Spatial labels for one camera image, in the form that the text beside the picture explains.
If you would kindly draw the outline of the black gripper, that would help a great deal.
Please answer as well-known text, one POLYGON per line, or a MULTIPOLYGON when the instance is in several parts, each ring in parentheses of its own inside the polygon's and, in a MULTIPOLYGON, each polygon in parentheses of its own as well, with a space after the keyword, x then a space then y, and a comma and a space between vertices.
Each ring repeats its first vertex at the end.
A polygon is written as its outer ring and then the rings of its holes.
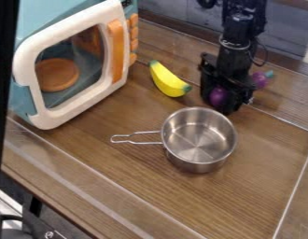
POLYGON ((220 112, 229 115, 240 110, 242 104, 248 104, 257 89, 253 79, 246 76, 241 79, 225 76, 216 67, 217 57, 206 52, 201 54, 198 69, 201 75, 201 97, 210 102, 210 93, 221 86, 222 97, 220 112))

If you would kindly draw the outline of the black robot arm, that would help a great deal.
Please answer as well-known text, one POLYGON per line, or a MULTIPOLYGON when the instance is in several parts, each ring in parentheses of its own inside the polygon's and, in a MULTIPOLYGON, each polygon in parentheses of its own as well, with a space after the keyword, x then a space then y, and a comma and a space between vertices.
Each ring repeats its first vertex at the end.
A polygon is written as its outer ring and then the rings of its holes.
POLYGON ((248 104, 257 90, 256 80, 249 75, 256 62, 258 35, 265 30, 268 0, 197 0, 202 8, 221 2, 220 52, 214 58, 201 55, 201 98, 224 115, 236 112, 248 104))

